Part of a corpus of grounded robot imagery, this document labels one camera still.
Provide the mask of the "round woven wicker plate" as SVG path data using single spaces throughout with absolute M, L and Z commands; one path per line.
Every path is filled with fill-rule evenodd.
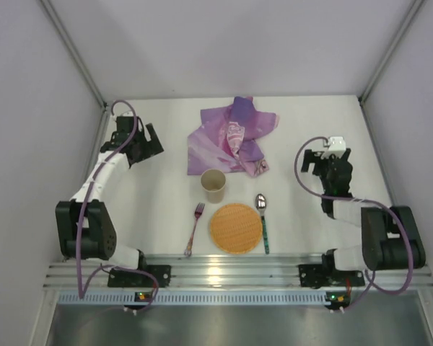
M 241 203 L 230 203 L 218 209 L 210 219 L 209 229 L 214 244 L 229 254 L 251 252 L 263 234 L 258 213 Z

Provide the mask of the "purple printed cloth placemat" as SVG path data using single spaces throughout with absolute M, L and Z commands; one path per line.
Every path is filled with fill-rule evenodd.
M 187 174 L 218 169 L 258 177 L 269 170 L 256 141 L 277 128 L 277 114 L 258 111 L 252 97 L 235 97 L 232 104 L 203 109 L 200 116 L 201 125 L 187 138 Z

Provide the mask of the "green handled metal spoon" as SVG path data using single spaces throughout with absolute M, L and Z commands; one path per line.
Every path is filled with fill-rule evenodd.
M 259 193 L 255 197 L 255 209 L 258 211 L 259 216 L 261 218 L 262 223 L 262 234 L 263 234 L 263 245 L 265 254 L 270 254 L 270 247 L 268 242 L 268 233 L 266 228 L 266 219 L 265 219 L 265 211 L 267 207 L 267 199 L 266 197 Z

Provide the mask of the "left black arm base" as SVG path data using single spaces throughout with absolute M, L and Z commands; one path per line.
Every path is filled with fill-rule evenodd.
M 170 284 L 170 265 L 148 265 L 146 272 L 153 276 L 157 283 L 149 276 L 136 272 L 112 269 L 108 278 L 109 288 L 165 288 Z

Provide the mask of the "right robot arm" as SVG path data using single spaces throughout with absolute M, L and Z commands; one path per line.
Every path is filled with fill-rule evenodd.
M 379 206 L 350 192 L 353 166 L 348 148 L 337 157 L 324 151 L 304 151 L 301 171 L 312 174 L 323 187 L 322 211 L 331 219 L 350 223 L 360 231 L 360 242 L 329 249 L 324 265 L 332 271 L 404 270 L 409 260 L 415 269 L 426 264 L 426 253 L 412 210 L 408 206 Z

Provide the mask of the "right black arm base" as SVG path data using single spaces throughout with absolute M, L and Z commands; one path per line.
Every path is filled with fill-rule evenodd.
M 363 287 L 363 273 L 358 270 L 338 270 L 332 254 L 323 254 L 320 264 L 298 265 L 300 285 L 304 288 Z

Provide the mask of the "beige paper cup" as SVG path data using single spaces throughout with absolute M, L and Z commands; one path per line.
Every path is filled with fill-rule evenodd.
M 210 203 L 217 204 L 222 202 L 226 186 L 224 172 L 218 169 L 207 169 L 201 175 L 200 182 L 206 199 Z

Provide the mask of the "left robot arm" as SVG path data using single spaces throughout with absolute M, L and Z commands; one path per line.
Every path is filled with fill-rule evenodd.
M 116 129 L 98 154 L 85 183 L 68 201 L 56 206 L 62 255 L 69 259 L 104 260 L 119 267 L 145 270 L 144 253 L 119 241 L 107 201 L 126 172 L 164 151 L 151 123 L 144 125 L 132 111 L 115 120 Z

